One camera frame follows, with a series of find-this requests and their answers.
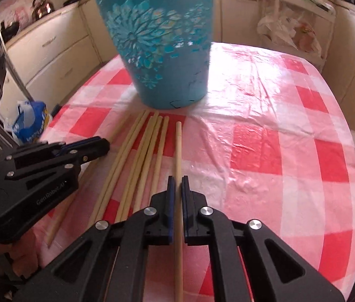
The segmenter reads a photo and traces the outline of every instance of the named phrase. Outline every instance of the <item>wooden dowel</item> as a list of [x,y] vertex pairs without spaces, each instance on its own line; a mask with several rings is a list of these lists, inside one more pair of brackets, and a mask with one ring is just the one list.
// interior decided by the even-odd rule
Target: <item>wooden dowel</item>
[[127,157],[131,151],[131,148],[138,136],[138,133],[140,132],[142,126],[144,125],[144,122],[145,122],[146,118],[148,117],[148,114],[149,114],[149,111],[146,111],[144,114],[144,117],[141,118],[140,123],[138,124],[136,130],[134,131],[132,137],[130,138],[130,140],[126,146],[126,149],[124,150],[124,152],[120,158],[117,168],[114,171],[112,180],[110,181],[109,186],[106,190],[106,193],[103,197],[103,201],[102,201],[102,204],[100,205],[98,215],[96,216],[96,219],[95,219],[96,221],[99,221],[103,218],[104,212],[106,211],[106,208],[107,208],[107,204],[109,203],[110,198],[112,197],[113,190],[114,190],[114,187],[116,186],[116,183],[119,179],[120,173],[122,172],[122,169],[124,167],[124,164],[126,163],[126,160],[127,160]]
[[163,149],[165,147],[165,139],[166,139],[166,133],[168,131],[168,125],[169,125],[169,117],[166,116],[163,120],[161,137],[159,139],[158,154],[156,155],[154,176],[152,177],[152,185],[151,185],[148,204],[151,202],[152,195],[158,193],[157,191],[158,191],[159,173],[161,172]]
[[130,169],[130,173],[128,175],[127,182],[126,182],[126,186],[124,187],[122,199],[120,200],[119,208],[117,209],[116,219],[114,220],[114,223],[120,222],[120,219],[122,218],[124,204],[126,203],[126,198],[127,198],[127,194],[128,194],[129,188],[130,188],[130,183],[131,183],[131,180],[133,179],[134,171],[136,170],[136,166],[138,163],[138,158],[140,157],[140,153],[142,151],[142,147],[144,145],[145,138],[148,135],[148,130],[150,128],[152,120],[153,120],[153,116],[151,116],[150,120],[148,121],[147,127],[145,128],[144,135],[142,136],[141,141],[140,141],[140,145],[138,146],[137,153],[134,156],[133,165]]
[[183,302],[183,214],[181,205],[181,122],[176,123],[175,152],[175,302]]
[[146,153],[148,151],[148,147],[150,145],[152,133],[154,132],[154,128],[156,125],[156,120],[158,119],[158,115],[159,115],[159,112],[155,112],[153,122],[151,123],[151,127],[148,130],[147,137],[145,138],[145,142],[142,147],[142,151],[141,151],[140,156],[138,158],[137,166],[136,166],[133,178],[130,183],[130,187],[129,187],[129,190],[127,193],[126,202],[124,204],[124,209],[123,209],[122,217],[120,218],[120,221],[125,221],[128,218],[128,213],[130,211],[130,206],[131,206],[131,202],[133,200],[134,191],[136,190],[138,177],[140,176],[140,173],[141,173],[142,164],[144,163],[144,159],[145,159]]
[[[121,129],[124,127],[127,119],[130,117],[130,114],[125,115],[121,121],[114,127],[112,133],[106,138],[109,143],[112,143],[114,138],[120,133]],[[85,171],[81,175],[81,179],[79,180],[78,186],[79,188],[84,187],[87,181],[90,179],[91,175],[94,173],[96,165],[98,164],[99,158],[92,160],[89,162],[88,166],[86,167]],[[71,204],[73,203],[77,192],[72,193],[69,197],[67,197],[64,201],[62,201],[55,209],[53,215],[53,224],[51,225],[47,235],[45,236],[45,242],[48,247],[52,244],[61,223],[63,222],[68,209],[70,208]]]
[[126,149],[131,137],[133,136],[134,132],[136,131],[137,127],[139,126],[139,124],[144,123],[145,119],[148,117],[149,111],[146,112],[141,112],[138,117],[136,118],[136,121],[134,122],[134,124],[132,125],[132,127],[130,128],[130,131],[127,134],[126,139],[124,140],[124,142],[122,143],[122,146],[119,149],[119,152],[116,155],[116,159],[114,160],[112,167],[110,168],[109,174],[105,179],[105,182],[103,183],[102,189],[100,190],[98,199],[96,200],[94,209],[92,210],[91,216],[89,217],[89,221],[88,224],[86,226],[86,229],[90,228],[94,223],[95,223],[95,219],[96,216],[98,215],[100,206],[102,204],[103,198],[106,194],[107,188],[112,180],[112,177],[114,175],[114,172],[116,171],[116,168],[118,166],[118,163],[120,161],[120,159],[122,158],[122,155],[124,153],[124,150]]
[[142,166],[141,178],[137,188],[136,200],[134,202],[133,213],[141,209],[142,195],[144,194],[145,184],[147,183],[148,172],[150,170],[150,164],[152,155],[154,154],[155,143],[158,138],[159,128],[161,127],[163,117],[159,116],[156,120],[154,132],[152,133],[151,142],[148,147],[148,152],[145,157],[144,165]]

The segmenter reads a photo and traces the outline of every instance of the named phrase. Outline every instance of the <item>kettle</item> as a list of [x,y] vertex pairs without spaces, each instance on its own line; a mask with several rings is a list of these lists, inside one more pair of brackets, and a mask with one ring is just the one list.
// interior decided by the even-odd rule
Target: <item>kettle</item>
[[53,3],[48,0],[33,0],[32,6],[35,8],[32,12],[32,19],[34,22],[50,14],[51,12],[54,12]]

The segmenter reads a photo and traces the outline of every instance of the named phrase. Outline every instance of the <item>table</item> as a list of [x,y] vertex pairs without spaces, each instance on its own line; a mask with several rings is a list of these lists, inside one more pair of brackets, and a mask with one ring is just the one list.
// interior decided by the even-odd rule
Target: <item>table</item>
[[[107,136],[126,110],[146,108],[131,82],[120,57],[114,58],[61,109],[42,139],[70,143]],[[233,220],[262,220],[349,296],[355,281],[355,149],[337,101],[311,64],[280,52],[214,43],[207,96],[161,115],[170,123],[159,191],[173,174],[175,123],[181,121],[182,173],[190,188]],[[128,129],[78,193],[50,249],[43,237],[52,213],[35,226],[42,265],[84,231]],[[137,147],[108,204],[104,218],[111,222]],[[185,246],[183,263],[185,301],[213,301],[207,247]],[[145,301],[172,301],[171,269],[172,249],[151,247]]]

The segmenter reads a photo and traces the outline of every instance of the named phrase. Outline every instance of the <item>metal bolt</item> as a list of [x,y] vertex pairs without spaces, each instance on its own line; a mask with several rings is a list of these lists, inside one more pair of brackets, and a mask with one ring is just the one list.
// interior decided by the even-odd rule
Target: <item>metal bolt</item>
[[261,224],[261,221],[259,221],[257,219],[253,219],[253,220],[250,220],[249,226],[253,230],[259,230],[261,228],[262,224]]
[[204,216],[210,216],[214,213],[214,209],[211,207],[202,207],[200,209],[200,212],[204,215]]
[[95,227],[97,230],[105,230],[107,227],[109,227],[109,223],[106,220],[99,220],[95,224]]
[[147,216],[153,216],[155,213],[157,213],[157,210],[154,207],[148,207],[144,209],[144,213]]

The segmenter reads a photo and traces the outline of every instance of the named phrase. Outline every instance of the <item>blue trash bin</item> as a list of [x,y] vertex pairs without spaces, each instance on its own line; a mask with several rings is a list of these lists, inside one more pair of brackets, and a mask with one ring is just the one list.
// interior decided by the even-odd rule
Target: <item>blue trash bin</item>
[[207,93],[213,0],[96,0],[143,103],[190,105]]

